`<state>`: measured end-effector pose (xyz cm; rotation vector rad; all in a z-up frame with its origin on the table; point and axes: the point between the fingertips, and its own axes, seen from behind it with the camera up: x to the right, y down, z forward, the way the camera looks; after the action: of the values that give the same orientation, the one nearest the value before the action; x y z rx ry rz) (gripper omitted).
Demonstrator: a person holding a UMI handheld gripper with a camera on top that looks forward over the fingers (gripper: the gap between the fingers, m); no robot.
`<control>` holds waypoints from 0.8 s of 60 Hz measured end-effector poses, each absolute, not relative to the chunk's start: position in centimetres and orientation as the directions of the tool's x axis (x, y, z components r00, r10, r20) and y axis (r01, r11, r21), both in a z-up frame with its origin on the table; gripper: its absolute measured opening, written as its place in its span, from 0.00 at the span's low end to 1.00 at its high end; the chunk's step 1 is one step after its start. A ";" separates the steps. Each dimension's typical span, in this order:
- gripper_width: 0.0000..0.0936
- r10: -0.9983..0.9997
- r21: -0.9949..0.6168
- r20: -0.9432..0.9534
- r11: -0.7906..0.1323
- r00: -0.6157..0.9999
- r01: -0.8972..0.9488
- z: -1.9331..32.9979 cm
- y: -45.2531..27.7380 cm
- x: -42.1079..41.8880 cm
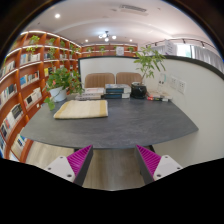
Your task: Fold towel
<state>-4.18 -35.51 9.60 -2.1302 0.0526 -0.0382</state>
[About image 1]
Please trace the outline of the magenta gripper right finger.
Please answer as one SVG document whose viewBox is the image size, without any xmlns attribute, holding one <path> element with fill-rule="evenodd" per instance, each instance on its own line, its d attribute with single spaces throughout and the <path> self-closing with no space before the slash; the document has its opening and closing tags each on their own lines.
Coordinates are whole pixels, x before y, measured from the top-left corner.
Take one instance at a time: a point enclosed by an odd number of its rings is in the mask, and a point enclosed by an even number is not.
<svg viewBox="0 0 224 224">
<path fill-rule="evenodd" d="M 159 156 L 155 152 L 137 145 L 136 157 L 144 183 L 149 184 L 182 169 L 169 155 Z"/>
</svg>

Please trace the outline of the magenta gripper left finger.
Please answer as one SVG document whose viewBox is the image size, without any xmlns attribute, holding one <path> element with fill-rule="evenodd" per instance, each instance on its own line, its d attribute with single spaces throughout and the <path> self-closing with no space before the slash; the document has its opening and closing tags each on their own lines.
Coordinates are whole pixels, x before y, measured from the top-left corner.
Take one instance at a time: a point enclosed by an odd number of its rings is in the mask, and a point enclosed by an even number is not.
<svg viewBox="0 0 224 224">
<path fill-rule="evenodd" d="M 71 155 L 59 156 L 45 170 L 82 186 L 93 156 L 93 146 L 89 145 L 77 150 Z"/>
</svg>

